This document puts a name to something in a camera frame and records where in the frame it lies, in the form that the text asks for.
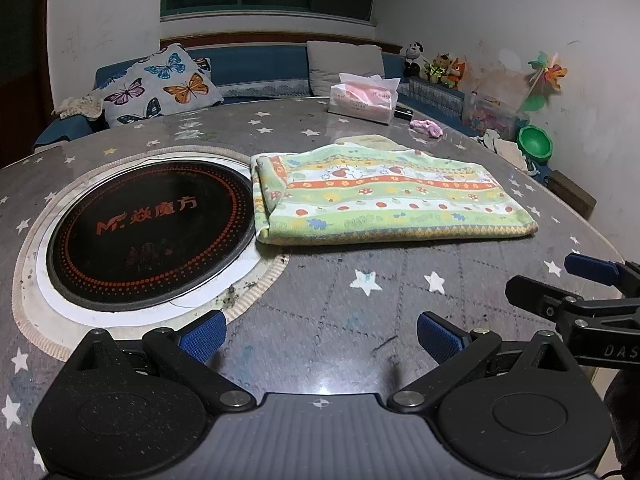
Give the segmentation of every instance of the blue gripper pad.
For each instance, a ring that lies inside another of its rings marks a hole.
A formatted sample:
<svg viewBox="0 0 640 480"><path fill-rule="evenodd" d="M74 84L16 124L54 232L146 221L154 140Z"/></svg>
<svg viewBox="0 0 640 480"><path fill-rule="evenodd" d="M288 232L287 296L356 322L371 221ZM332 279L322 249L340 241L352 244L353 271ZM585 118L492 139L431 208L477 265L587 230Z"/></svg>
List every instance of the blue gripper pad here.
<svg viewBox="0 0 640 480"><path fill-rule="evenodd" d="M187 325L180 332L183 330L188 330L188 332L183 333L180 337L180 348L194 359L205 363L225 343L225 315L216 311L212 316L205 315Z"/></svg>
<svg viewBox="0 0 640 480"><path fill-rule="evenodd" d="M418 343L438 364L453 357L465 347L462 338L437 323L426 314L420 314L417 325Z"/></svg>
<svg viewBox="0 0 640 480"><path fill-rule="evenodd" d="M609 286L620 284L620 272L618 266L613 262L572 253L564 259L564 268L569 274L580 276L592 282Z"/></svg>

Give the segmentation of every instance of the metal screw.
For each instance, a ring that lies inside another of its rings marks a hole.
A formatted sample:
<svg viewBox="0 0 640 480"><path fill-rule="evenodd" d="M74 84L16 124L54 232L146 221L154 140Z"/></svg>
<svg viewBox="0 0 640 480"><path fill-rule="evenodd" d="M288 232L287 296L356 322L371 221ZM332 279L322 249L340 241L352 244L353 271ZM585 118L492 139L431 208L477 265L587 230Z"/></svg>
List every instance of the metal screw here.
<svg viewBox="0 0 640 480"><path fill-rule="evenodd" d="M242 390L229 390L220 395L220 402L230 408L242 408L251 402L251 396Z"/></svg>
<svg viewBox="0 0 640 480"><path fill-rule="evenodd" d="M401 390L394 394L394 401L406 408L420 406L424 402L424 395L413 390Z"/></svg>

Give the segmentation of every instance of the pink butterfly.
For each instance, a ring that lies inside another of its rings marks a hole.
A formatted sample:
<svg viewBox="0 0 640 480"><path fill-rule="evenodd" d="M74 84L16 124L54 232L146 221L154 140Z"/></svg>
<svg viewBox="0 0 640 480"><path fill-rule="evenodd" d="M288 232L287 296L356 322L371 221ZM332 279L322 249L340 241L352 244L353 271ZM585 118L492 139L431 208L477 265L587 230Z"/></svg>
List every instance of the pink butterfly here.
<svg viewBox="0 0 640 480"><path fill-rule="evenodd" d="M145 93L145 89L142 88L142 78L139 77L130 86L124 86L122 92L116 92L115 94L107 95L104 98L105 101L110 101L117 105L124 105L129 102L129 99L134 97L140 97Z"/></svg>

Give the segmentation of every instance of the black glass cooktop surface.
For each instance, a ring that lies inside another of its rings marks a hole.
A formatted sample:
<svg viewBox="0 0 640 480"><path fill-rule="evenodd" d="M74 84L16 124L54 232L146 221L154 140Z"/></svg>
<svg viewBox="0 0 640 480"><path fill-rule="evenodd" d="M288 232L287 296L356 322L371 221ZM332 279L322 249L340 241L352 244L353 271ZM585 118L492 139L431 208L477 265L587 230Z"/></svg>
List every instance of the black glass cooktop surface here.
<svg viewBox="0 0 640 480"><path fill-rule="evenodd" d="M248 179L213 162L160 162L120 174L76 203L49 242L47 268L75 304L137 310L217 274L253 236Z"/></svg>

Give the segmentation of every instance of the sofa backrest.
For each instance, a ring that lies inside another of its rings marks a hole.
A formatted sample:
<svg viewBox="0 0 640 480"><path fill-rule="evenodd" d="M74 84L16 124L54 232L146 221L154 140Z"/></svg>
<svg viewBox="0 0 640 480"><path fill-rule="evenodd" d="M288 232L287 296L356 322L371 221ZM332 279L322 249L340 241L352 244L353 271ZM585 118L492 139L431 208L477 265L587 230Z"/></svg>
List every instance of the sofa backrest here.
<svg viewBox="0 0 640 480"><path fill-rule="evenodd" d="M309 95L309 66L304 44L233 45L188 50L193 59L211 60L211 80L227 96ZM99 68L95 87L142 58ZM398 54L382 53L385 77L402 77L404 60Z"/></svg>

